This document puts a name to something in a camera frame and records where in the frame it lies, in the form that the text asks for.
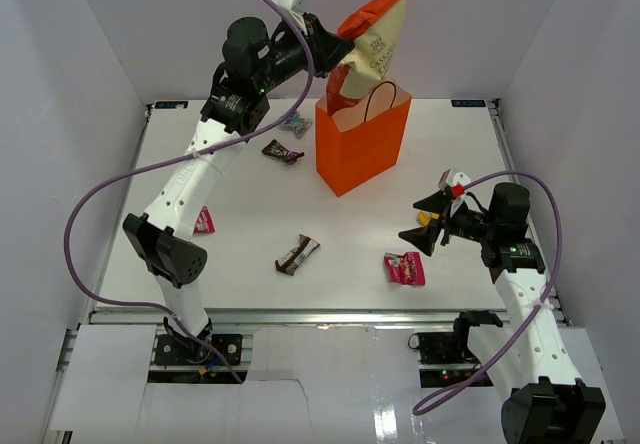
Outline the large red chips bag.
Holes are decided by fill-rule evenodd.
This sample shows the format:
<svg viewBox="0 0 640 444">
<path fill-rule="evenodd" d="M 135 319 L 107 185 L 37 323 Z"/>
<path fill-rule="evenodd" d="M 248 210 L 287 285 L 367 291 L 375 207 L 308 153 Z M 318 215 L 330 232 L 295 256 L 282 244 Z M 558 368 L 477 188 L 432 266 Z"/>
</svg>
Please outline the large red chips bag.
<svg viewBox="0 0 640 444">
<path fill-rule="evenodd" d="M 351 41 L 354 48 L 327 79 L 328 114 L 357 105 L 384 80 L 404 26 L 406 7 L 407 0 L 371 0 L 339 27 L 338 35 Z"/>
</svg>

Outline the pink candy packet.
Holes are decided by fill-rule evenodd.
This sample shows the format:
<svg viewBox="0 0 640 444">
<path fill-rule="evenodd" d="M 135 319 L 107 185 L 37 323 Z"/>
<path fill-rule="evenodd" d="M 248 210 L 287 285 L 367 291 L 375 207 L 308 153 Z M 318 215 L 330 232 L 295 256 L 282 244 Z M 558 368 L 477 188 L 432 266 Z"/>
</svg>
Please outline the pink candy packet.
<svg viewBox="0 0 640 444">
<path fill-rule="evenodd" d="M 384 265 L 392 283 L 421 287 L 426 285 L 426 277 L 419 252 L 402 255 L 386 253 Z"/>
</svg>

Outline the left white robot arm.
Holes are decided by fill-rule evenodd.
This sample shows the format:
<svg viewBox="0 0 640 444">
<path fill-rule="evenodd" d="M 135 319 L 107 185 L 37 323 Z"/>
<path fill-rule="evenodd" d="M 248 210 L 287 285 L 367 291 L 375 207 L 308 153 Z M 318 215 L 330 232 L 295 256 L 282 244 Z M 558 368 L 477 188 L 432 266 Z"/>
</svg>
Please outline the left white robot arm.
<svg viewBox="0 0 640 444">
<path fill-rule="evenodd" d="M 235 139 L 254 132 L 270 109 L 267 94 L 309 64 L 313 77 L 325 77 L 351 52 L 352 40 L 326 31 L 306 13 L 301 35 L 281 22 L 273 32 L 256 17 L 243 17 L 228 28 L 223 61 L 194 135 L 158 196 L 141 215 L 128 214 L 123 230 L 136 254 L 159 284 L 171 316 L 167 332 L 188 362 L 199 363 L 211 351 L 210 319 L 198 278 L 207 252 L 192 241 L 196 220 L 226 167 L 241 150 Z"/>
</svg>

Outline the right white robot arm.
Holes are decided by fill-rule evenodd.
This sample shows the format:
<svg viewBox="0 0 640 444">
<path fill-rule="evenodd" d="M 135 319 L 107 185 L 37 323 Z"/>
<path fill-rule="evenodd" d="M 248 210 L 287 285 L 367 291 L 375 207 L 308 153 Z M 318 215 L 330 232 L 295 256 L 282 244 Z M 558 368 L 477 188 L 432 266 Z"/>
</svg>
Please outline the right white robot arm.
<svg viewBox="0 0 640 444">
<path fill-rule="evenodd" d="M 587 385 L 573 364 L 548 300 L 552 282 L 543 258 L 528 238 L 530 194 L 501 182 L 489 206 L 473 211 L 463 184 L 441 184 L 414 203 L 432 214 L 429 224 L 400 238 L 431 255 L 455 236 L 477 242 L 481 258 L 513 328 L 507 333 L 489 312 L 465 312 L 455 323 L 453 354 L 479 361 L 501 399 L 501 427 L 508 443 L 589 443 L 606 409 L 602 390 Z"/>
</svg>

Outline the orange paper bag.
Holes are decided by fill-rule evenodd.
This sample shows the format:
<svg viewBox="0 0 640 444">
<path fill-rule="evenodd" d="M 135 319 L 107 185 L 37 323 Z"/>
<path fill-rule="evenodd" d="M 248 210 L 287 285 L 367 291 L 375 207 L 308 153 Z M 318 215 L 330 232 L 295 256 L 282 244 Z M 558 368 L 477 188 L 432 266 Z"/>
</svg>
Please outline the orange paper bag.
<svg viewBox="0 0 640 444">
<path fill-rule="evenodd" d="M 316 171 L 336 196 L 396 165 L 411 102 L 411 94 L 393 80 L 332 115 L 326 98 L 316 102 Z"/>
</svg>

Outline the yellow snack packet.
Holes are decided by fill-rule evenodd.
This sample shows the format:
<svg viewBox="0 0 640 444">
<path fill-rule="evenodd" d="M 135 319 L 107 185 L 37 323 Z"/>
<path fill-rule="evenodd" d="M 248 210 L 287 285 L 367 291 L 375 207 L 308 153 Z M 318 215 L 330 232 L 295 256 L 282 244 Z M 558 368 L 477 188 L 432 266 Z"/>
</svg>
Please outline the yellow snack packet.
<svg viewBox="0 0 640 444">
<path fill-rule="evenodd" d="M 431 213 L 426 211 L 420 211 L 418 213 L 418 222 L 424 227 L 427 226 L 432 220 L 438 220 L 439 215 L 437 213 Z"/>
</svg>

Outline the silver blue snack packet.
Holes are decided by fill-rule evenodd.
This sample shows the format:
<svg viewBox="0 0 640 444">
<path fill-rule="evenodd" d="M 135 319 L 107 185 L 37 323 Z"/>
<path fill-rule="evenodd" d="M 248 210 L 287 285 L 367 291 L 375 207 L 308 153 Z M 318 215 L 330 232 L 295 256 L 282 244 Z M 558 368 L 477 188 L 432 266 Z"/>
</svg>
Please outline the silver blue snack packet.
<svg viewBox="0 0 640 444">
<path fill-rule="evenodd" d="M 302 116 L 299 111 L 295 111 L 282 122 L 280 127 L 290 131 L 297 139 L 302 139 L 312 124 L 312 119 Z"/>
</svg>

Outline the dark purple candy wrapper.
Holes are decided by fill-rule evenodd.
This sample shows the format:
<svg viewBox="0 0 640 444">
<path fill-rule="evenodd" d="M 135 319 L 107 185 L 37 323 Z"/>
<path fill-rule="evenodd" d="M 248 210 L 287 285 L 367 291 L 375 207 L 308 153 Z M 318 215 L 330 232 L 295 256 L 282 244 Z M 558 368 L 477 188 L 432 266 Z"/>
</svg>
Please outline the dark purple candy wrapper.
<svg viewBox="0 0 640 444">
<path fill-rule="evenodd" d="M 261 150 L 261 153 L 267 157 L 277 159 L 287 165 L 293 165 L 304 156 L 303 152 L 291 151 L 276 139 L 273 139 L 269 144 L 267 144 Z"/>
</svg>

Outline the brown chocolate bar wrapper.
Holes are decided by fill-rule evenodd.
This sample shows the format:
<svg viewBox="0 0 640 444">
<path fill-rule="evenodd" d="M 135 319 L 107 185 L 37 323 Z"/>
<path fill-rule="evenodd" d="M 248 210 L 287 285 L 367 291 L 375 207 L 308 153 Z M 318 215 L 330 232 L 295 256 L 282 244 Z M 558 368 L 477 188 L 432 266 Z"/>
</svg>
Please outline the brown chocolate bar wrapper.
<svg viewBox="0 0 640 444">
<path fill-rule="evenodd" d="M 294 276 L 301 264 L 319 247 L 319 242 L 307 235 L 300 234 L 298 245 L 285 256 L 275 261 L 276 271 L 288 276 Z"/>
</svg>

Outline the small pink snack packet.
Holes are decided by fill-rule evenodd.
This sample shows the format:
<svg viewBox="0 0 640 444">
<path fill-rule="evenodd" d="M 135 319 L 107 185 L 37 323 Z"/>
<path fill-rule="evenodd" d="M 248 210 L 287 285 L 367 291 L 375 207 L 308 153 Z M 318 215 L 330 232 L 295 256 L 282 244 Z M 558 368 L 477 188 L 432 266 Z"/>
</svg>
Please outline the small pink snack packet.
<svg viewBox="0 0 640 444">
<path fill-rule="evenodd" d="M 206 206 L 203 206 L 194 225 L 195 234 L 213 234 L 215 226 L 212 216 Z"/>
</svg>

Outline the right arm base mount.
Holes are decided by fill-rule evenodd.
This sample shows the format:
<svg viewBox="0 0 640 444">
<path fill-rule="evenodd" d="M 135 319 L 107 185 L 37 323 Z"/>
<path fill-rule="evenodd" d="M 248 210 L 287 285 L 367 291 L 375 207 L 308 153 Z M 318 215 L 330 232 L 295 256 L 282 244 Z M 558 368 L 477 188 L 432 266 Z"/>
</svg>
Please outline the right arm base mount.
<svg viewBox="0 0 640 444">
<path fill-rule="evenodd" d="M 453 332 L 420 332 L 409 336 L 407 345 L 418 354 L 422 365 L 470 365 L 479 361 L 462 349 Z"/>
</svg>

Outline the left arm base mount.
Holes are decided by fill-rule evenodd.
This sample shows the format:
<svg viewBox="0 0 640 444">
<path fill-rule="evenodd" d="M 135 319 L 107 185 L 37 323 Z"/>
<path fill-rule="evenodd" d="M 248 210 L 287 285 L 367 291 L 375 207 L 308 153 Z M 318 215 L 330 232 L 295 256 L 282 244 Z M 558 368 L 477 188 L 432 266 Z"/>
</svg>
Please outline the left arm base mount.
<svg viewBox="0 0 640 444">
<path fill-rule="evenodd" d="M 211 345 L 215 347 L 231 366 L 241 363 L 243 336 L 241 334 L 213 334 Z M 181 341 L 174 339 L 167 333 L 157 336 L 156 347 L 152 357 L 156 366 L 205 366 L 221 365 L 219 357 L 193 343 L 189 339 Z"/>
</svg>

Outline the aluminium table frame rail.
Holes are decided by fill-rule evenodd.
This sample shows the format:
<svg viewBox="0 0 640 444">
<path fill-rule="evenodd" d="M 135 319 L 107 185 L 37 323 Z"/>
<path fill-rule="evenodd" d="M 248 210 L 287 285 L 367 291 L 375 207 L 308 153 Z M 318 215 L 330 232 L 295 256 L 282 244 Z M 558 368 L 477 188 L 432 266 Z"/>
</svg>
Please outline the aluminium table frame rail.
<svg viewBox="0 0 640 444">
<path fill-rule="evenodd" d="M 209 309 L 214 325 L 430 325 L 452 323 L 460 314 L 454 311 L 317 311 L 317 310 L 219 310 Z M 160 311 L 143 309 L 96 308 L 89 317 L 92 324 L 160 323 Z"/>
</svg>

